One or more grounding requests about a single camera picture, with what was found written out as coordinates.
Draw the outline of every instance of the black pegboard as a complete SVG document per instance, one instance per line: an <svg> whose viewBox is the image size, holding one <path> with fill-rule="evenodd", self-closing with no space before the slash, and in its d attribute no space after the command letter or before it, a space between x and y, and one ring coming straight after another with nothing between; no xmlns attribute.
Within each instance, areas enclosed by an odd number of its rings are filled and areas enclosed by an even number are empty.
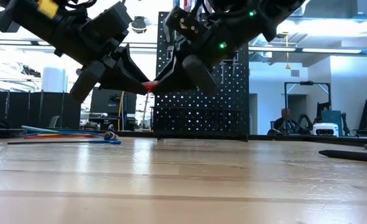
<svg viewBox="0 0 367 224"><path fill-rule="evenodd" d="M159 12L156 75L169 59L163 30L163 20L167 14L168 12ZM199 91L156 95L153 110L154 131L169 134L186 132L247 135L248 46L242 46L235 57L235 62L227 60L214 67L212 75L218 85L218 92L213 96L205 96Z"/></svg>

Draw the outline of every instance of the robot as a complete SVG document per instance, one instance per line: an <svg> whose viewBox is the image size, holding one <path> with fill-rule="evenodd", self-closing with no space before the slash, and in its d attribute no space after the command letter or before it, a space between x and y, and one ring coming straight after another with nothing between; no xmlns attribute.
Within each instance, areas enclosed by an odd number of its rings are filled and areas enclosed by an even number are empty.
<svg viewBox="0 0 367 224"><path fill-rule="evenodd" d="M100 88L145 95L185 90L213 94L216 83L212 67L251 39L263 34L268 41L277 26L305 0L209 0L214 12L198 11L204 0L197 0L187 12L174 6L164 21L166 41L172 43L172 59L151 82L129 55L129 45L121 47L132 19L125 0L117 2L94 19L87 9L96 0L0 0L0 31L17 32L24 27L83 67L70 93L83 101L100 83Z"/></svg>

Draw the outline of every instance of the wood grain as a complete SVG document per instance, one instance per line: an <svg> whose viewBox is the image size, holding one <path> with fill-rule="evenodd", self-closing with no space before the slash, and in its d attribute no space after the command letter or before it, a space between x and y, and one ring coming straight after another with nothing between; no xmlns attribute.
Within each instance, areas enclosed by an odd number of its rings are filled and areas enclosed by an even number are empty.
<svg viewBox="0 0 367 224"><path fill-rule="evenodd" d="M0 142L0 223L367 223L367 163L317 153L362 148L122 142Z"/></svg>

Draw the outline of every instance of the table surface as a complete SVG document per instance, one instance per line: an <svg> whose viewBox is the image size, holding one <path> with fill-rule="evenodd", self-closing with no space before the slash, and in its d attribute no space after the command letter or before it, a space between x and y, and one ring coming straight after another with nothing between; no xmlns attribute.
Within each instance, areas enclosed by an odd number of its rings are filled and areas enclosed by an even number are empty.
<svg viewBox="0 0 367 224"><path fill-rule="evenodd" d="M362 148L140 138L122 138L119 146L5 142L3 224L367 223L367 163L318 154Z"/></svg>

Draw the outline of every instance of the green led light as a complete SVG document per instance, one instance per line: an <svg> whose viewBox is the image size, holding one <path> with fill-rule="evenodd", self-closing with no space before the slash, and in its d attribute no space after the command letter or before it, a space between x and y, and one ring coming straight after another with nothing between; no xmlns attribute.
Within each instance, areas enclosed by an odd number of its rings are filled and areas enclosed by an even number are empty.
<svg viewBox="0 0 367 224"><path fill-rule="evenodd" d="M223 42L223 43L220 43L220 49L224 49L226 47L226 43Z"/></svg>
<svg viewBox="0 0 367 224"><path fill-rule="evenodd" d="M249 16L255 16L257 14L257 11L253 10L251 12L248 13Z"/></svg>

